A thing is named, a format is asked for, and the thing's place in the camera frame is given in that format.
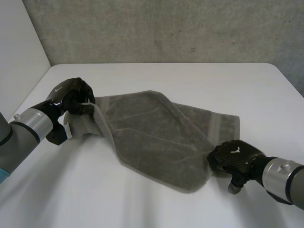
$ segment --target gray wall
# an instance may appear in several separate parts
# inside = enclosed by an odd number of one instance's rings
[[[304,95],[303,0],[23,0],[52,65],[266,62]]]

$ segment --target gray towel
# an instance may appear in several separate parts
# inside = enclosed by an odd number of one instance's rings
[[[105,136],[121,162],[162,184],[194,192],[212,175],[207,155],[239,139],[239,117],[172,103],[145,91],[97,97],[94,116],[66,114],[72,136]]]

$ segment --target concrete wall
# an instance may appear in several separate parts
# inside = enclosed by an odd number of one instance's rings
[[[52,65],[266,62],[304,95],[303,0],[23,0]]]
[[[0,3],[0,112],[8,120],[50,68],[21,0]]]

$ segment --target silver cylindrical joint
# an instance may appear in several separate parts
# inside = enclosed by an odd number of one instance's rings
[[[24,111],[14,122],[20,122],[30,127],[36,132],[40,141],[42,141],[53,129],[53,123],[50,118],[42,111],[29,108]]]
[[[288,161],[282,158],[271,160],[263,171],[262,181],[264,188],[289,202],[286,196],[286,183],[291,173],[301,166],[294,161]]]

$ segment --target white wall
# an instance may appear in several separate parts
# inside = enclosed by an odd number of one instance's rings
[[[1,0],[0,111],[7,120],[49,68],[22,1]]]

